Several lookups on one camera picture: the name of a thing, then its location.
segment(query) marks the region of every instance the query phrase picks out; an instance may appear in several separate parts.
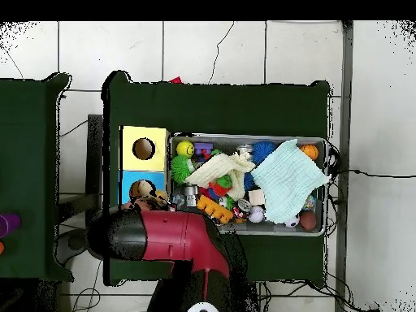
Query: gray plastic bin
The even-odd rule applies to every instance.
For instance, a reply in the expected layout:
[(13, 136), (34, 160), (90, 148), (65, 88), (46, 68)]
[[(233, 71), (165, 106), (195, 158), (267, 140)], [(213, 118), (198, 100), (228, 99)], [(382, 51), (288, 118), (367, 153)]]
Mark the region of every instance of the gray plastic bin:
[[(318, 148), (318, 158), (315, 160), (317, 166), (322, 172), (327, 175), (327, 165), (329, 160), (329, 145), (328, 143), (318, 137), (283, 137), (283, 136), (245, 136), (245, 135), (222, 135), (222, 134), (193, 134), (192, 136), (185, 136), (183, 133), (176, 133), (171, 135), (169, 140), (169, 152), (167, 154), (167, 184), (168, 193), (171, 195), (179, 188), (183, 188), (176, 184), (171, 179), (171, 164), (170, 161), (176, 156), (176, 146), (182, 140), (188, 140), (192, 143), (195, 142), (210, 142), (214, 144), (215, 149), (222, 150), (225, 154), (233, 154), (236, 152), (238, 145), (253, 144), (258, 141), (273, 141), (277, 145), (287, 141), (297, 139), (297, 144), (313, 144)], [(268, 235), (268, 236), (320, 236), (325, 232), (327, 224), (327, 186), (324, 185), (318, 189), (315, 189), (313, 195), (316, 197), (316, 226), (312, 231), (305, 231), (301, 225), (296, 227), (285, 227), (284, 224), (273, 224), (272, 222), (262, 221), (261, 223), (251, 223), (246, 221), (242, 224), (237, 224), (234, 221), (230, 221), (226, 225), (220, 225), (219, 230), (221, 232), (236, 230), (239, 234), (247, 235)], [(201, 213), (196, 207), (183, 206), (181, 210), (188, 210), (192, 212)]]

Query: orange ball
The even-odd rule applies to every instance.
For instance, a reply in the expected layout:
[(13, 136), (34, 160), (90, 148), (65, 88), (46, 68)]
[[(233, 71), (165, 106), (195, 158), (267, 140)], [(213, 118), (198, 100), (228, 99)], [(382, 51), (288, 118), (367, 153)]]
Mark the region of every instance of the orange ball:
[(315, 213), (312, 210), (303, 212), (299, 222), (306, 231), (312, 231), (316, 226)]
[(315, 145), (302, 145), (301, 151), (312, 160), (315, 160), (318, 157), (318, 148)]

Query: green platform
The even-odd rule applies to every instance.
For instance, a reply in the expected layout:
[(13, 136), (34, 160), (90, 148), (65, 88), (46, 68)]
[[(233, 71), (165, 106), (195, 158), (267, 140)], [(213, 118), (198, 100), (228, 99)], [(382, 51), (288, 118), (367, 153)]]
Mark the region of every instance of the green platform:
[[(110, 99), (110, 205), (117, 205), (119, 126), (174, 132), (327, 137), (326, 81), (291, 84), (139, 84), (125, 72), (105, 83)], [(311, 280), (323, 285), (324, 236), (240, 236), (252, 281)], [(169, 276), (164, 262), (111, 260), (110, 280), (158, 280)]]
[(54, 259), (57, 178), (57, 101), (67, 74), (44, 81), (0, 79), (0, 213), (21, 227), (1, 239), (0, 278), (72, 281)]

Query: blue block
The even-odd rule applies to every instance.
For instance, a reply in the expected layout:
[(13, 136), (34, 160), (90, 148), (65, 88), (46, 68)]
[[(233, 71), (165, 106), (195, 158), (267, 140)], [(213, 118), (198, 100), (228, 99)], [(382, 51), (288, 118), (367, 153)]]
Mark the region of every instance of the blue block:
[[(122, 203), (130, 201), (130, 187), (138, 180), (149, 180), (154, 184), (157, 190), (165, 190), (165, 176), (163, 172), (147, 172), (147, 171), (127, 171), (123, 170), (123, 179), (121, 181)], [(119, 200), (119, 191), (117, 189), (117, 201)]]

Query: yellow smiley ball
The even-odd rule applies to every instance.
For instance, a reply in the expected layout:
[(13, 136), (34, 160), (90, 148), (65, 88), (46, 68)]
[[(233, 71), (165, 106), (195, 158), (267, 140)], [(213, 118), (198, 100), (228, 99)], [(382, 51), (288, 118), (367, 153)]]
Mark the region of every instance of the yellow smiley ball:
[(189, 141), (181, 141), (176, 146), (176, 153), (178, 155), (184, 155), (185, 157), (191, 158), (193, 156), (194, 147), (193, 143)]

